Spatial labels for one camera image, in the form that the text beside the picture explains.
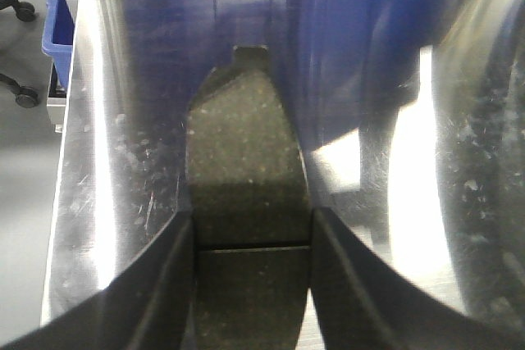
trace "office chair wheel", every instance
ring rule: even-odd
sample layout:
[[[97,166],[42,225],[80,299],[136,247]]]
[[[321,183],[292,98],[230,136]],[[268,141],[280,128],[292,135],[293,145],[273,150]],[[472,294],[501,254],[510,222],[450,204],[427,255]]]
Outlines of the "office chair wheel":
[[[34,6],[29,2],[20,2],[20,6],[16,8],[16,18],[23,22],[34,20],[36,18]]]
[[[15,101],[20,107],[33,108],[39,105],[39,94],[29,86],[22,86]]]

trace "stainless steel surface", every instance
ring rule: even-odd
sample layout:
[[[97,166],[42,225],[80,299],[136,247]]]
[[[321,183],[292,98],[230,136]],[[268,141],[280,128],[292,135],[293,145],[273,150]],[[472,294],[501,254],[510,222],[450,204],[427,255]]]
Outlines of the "stainless steel surface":
[[[144,0],[137,6],[143,8],[140,16],[145,18],[150,5]],[[470,0],[463,18],[472,17],[472,23],[449,36],[451,53],[481,54],[472,70],[483,71],[488,61],[483,54],[495,43],[491,29],[502,23],[507,7],[507,0]],[[43,323],[105,288],[173,212],[189,206],[184,177],[185,112],[198,85],[181,87],[180,81],[171,78],[170,68],[180,67],[171,63],[173,48],[157,51],[133,45],[137,37],[158,43],[177,31],[162,19],[156,29],[141,30],[125,18],[127,12],[138,12],[131,8],[125,0],[79,3]],[[473,10],[488,18],[481,30],[474,29],[478,20]],[[487,43],[475,41],[485,28]],[[478,47],[470,47],[471,42]],[[138,67],[145,57],[157,57],[158,68]],[[436,176],[436,154],[443,153],[436,148],[443,130],[436,117],[444,104],[432,100],[436,96],[433,59],[430,48],[421,51],[418,97],[401,106],[399,115],[397,109],[394,115],[367,114],[370,125],[388,118],[384,123],[391,122],[391,130],[382,133],[384,140],[392,138],[391,146],[381,142],[382,136],[377,138],[381,143],[370,141],[370,129],[362,123],[338,139],[306,148],[307,172],[318,203],[334,208],[402,276],[456,311],[484,320],[465,306],[463,293],[470,284],[468,280],[459,284],[454,265],[456,253],[469,250],[451,248],[454,234],[444,226],[447,218],[441,194],[446,184]],[[461,73],[456,63],[451,75],[459,78]],[[318,114],[321,119],[328,115]],[[364,162],[372,164],[363,166]],[[475,179],[465,180],[463,186],[480,188]],[[485,242],[475,234],[471,240]],[[493,301],[495,309],[508,312],[508,300]]]
[[[0,72],[33,86],[45,101],[50,59],[41,41],[46,0],[25,24],[0,11]],[[60,135],[45,103],[16,105],[0,88],[0,345],[39,326]]]
[[[523,0],[465,0],[436,54],[441,214],[465,311],[523,335]]]

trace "blue plastic bin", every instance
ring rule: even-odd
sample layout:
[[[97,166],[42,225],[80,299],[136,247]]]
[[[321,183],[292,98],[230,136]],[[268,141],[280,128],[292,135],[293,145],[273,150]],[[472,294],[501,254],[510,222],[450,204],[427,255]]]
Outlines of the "blue plastic bin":
[[[43,28],[42,51],[52,57],[60,85],[67,89],[75,25],[66,0],[47,0],[48,16]]]

